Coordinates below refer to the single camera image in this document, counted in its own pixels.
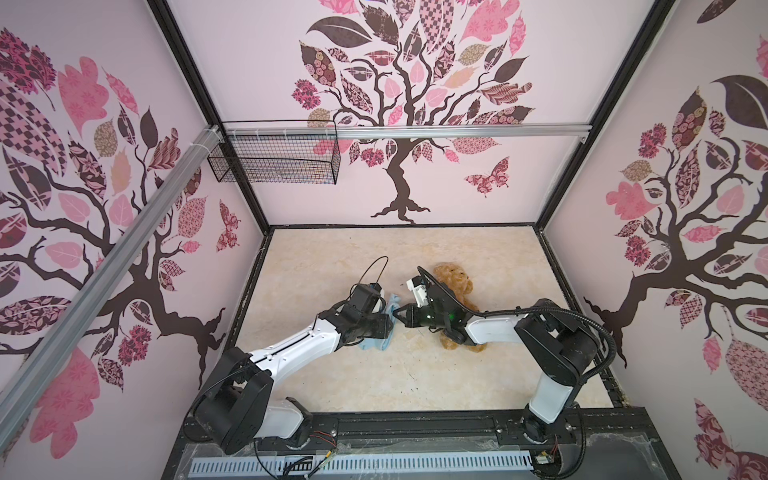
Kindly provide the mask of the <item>light blue bear shirt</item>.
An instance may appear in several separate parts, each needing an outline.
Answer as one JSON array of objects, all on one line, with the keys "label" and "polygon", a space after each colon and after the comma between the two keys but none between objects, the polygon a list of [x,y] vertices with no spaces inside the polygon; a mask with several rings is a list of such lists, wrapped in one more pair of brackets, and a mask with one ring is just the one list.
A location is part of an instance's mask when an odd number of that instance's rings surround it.
[{"label": "light blue bear shirt", "polygon": [[389,332],[384,338],[381,338],[381,339],[378,339],[378,338],[361,339],[358,343],[355,343],[355,346],[360,348],[361,350],[369,350],[369,349],[375,349],[379,351],[386,350],[391,344],[395,326],[397,323],[397,320],[395,319],[393,312],[401,306],[400,302],[401,302],[401,298],[395,293],[390,294],[387,300],[378,301],[376,306],[374,307],[374,312],[384,313],[387,316],[388,326],[390,327]]}]

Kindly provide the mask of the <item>brown teddy bear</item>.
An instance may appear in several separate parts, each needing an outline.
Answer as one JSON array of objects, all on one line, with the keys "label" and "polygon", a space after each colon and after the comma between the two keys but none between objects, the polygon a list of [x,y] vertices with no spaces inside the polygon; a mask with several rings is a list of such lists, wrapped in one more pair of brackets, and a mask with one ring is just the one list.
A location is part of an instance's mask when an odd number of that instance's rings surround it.
[{"label": "brown teddy bear", "polygon": [[[471,310],[479,311],[477,305],[469,298],[469,295],[474,289],[473,282],[460,265],[451,262],[440,263],[434,267],[432,273],[440,283],[443,283],[452,290],[460,303]],[[455,350],[461,346],[474,353],[481,353],[487,348],[487,345],[485,344],[459,345],[449,338],[445,332],[441,332],[439,338],[442,347],[449,351]]]}]

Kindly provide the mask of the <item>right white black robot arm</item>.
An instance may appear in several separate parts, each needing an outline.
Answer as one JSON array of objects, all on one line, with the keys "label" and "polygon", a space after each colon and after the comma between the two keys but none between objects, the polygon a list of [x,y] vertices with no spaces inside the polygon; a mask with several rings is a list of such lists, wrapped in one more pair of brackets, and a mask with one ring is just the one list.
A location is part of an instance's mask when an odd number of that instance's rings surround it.
[{"label": "right white black robot arm", "polygon": [[607,370],[618,354],[603,325],[548,299],[529,308],[480,312],[451,295],[430,294],[396,309],[394,317],[407,328],[438,329],[460,345],[524,345],[541,370],[520,420],[525,437],[536,444],[555,435],[583,385]]}]

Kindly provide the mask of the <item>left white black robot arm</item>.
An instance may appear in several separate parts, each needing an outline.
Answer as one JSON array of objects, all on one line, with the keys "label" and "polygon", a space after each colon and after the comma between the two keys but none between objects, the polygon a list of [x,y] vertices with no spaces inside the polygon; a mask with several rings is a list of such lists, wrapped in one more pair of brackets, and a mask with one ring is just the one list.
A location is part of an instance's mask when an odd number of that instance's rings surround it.
[{"label": "left white black robot arm", "polygon": [[296,399],[276,399],[275,387],[310,363],[360,340],[385,339],[392,322],[377,283],[357,283],[348,297],[315,316],[298,333],[263,349],[227,350],[191,405],[191,415],[227,455],[254,440],[307,444],[313,414]]}]

